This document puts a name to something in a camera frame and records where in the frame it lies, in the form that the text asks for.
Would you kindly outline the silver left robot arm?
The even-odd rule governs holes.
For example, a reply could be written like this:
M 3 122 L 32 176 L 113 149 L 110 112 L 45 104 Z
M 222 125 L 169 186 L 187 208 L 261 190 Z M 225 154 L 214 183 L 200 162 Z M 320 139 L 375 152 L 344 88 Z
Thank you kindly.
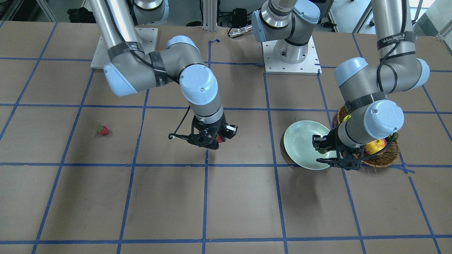
M 351 115 L 326 135 L 308 138 L 314 156 L 310 162 L 345 170 L 359 170 L 364 146 L 391 137 L 402 128 L 402 108 L 387 98 L 391 93 L 416 89 L 426 83 L 430 69 L 416 57 L 416 35 L 407 0 L 372 0 L 379 64 L 362 57 L 335 69 L 335 80 Z M 308 0 L 267 0 L 251 14 L 257 42 L 275 41 L 272 58 L 295 66 L 309 55 L 309 41 L 320 19 L 318 6 Z

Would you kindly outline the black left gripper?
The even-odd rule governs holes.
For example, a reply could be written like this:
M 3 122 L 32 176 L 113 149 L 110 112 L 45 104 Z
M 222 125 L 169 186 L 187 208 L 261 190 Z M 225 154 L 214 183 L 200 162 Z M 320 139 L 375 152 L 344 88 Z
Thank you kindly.
M 333 129 L 326 136 L 313 135 L 312 145 L 316 151 L 321 148 L 328 151 L 335 151 L 336 157 L 317 158 L 319 163 L 326 163 L 330 166 L 345 170 L 360 170 L 364 149 L 362 146 L 349 147 L 344 145 L 339 138 L 338 129 Z

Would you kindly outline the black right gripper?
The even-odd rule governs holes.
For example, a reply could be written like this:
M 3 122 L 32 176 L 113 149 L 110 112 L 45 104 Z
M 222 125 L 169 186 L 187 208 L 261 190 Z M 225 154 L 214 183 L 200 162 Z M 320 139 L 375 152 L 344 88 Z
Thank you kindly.
M 205 123 L 193 117 L 191 127 L 192 130 L 188 135 L 187 142 L 211 150 L 219 149 L 219 143 L 216 141 L 217 136 L 223 137 L 226 141 L 226 139 L 233 138 L 238 131 L 238 126 L 229 125 L 224 115 L 214 123 Z

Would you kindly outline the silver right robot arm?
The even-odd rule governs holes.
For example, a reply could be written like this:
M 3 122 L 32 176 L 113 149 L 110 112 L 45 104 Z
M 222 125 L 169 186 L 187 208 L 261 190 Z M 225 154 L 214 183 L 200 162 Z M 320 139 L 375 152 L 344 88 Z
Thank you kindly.
M 103 67 L 116 96 L 126 96 L 169 82 L 179 84 L 194 113 L 189 135 L 168 135 L 194 146 L 217 150 L 236 135 L 238 127 L 226 122 L 218 81 L 206 67 L 200 50 L 187 36 L 174 36 L 164 50 L 145 51 L 136 26 L 168 16 L 166 0 L 91 0 L 109 57 Z

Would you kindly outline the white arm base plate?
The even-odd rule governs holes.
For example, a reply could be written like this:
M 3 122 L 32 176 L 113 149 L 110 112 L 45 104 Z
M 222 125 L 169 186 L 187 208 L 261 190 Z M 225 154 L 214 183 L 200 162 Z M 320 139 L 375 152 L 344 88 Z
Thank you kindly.
M 127 43 L 131 44 L 131 42 L 135 42 L 138 50 L 144 54 L 149 54 L 154 51 L 157 43 L 158 29 L 135 28 L 135 30 L 135 35 L 137 37 Z M 91 61 L 91 68 L 103 69 L 103 67 L 110 62 L 112 57 L 119 55 L 125 50 L 127 50 L 127 45 L 119 43 L 113 46 L 109 39 L 105 40 L 103 37 L 100 37 Z
M 313 37 L 303 46 L 294 46 L 282 39 L 261 44 L 266 74 L 322 74 Z

